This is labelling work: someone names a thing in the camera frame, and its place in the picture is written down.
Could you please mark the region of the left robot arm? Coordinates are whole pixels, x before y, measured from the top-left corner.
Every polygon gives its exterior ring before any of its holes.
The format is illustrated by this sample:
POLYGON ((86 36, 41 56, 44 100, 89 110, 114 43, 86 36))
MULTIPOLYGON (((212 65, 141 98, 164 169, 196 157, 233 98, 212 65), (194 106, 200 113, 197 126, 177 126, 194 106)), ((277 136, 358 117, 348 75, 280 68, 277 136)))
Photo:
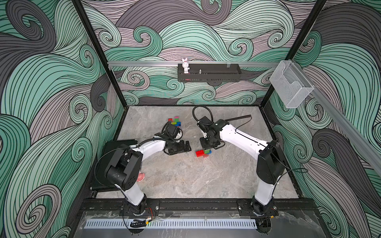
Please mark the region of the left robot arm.
POLYGON ((119 142, 116 148, 107 151, 94 167, 95 180, 105 187, 116 187, 124 195, 134 213, 141 214, 147 197, 138 186, 142 162, 157 152, 176 155, 191 151, 189 141, 171 141, 158 136, 136 145, 119 142))

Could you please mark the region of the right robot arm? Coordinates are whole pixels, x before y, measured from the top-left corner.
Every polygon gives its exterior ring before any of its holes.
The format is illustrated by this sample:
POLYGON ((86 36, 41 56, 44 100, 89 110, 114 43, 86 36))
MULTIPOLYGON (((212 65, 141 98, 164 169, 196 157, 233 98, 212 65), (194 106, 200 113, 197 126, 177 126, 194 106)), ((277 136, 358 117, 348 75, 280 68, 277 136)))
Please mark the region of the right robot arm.
POLYGON ((216 122, 206 116, 195 119, 197 126, 202 132, 200 143, 203 149, 219 149, 226 142, 245 151, 253 157, 257 163, 256 174, 258 186, 253 196, 252 205, 257 213, 264 213, 274 199, 274 192, 279 187, 280 180, 288 176, 293 183, 296 197, 300 198, 300 191, 295 184, 296 173, 305 174, 307 169, 292 169, 289 167, 280 144, 272 140, 270 142, 260 140, 247 133, 240 131, 230 124, 231 121, 252 119, 251 115, 245 115, 232 119, 220 119, 216 122))

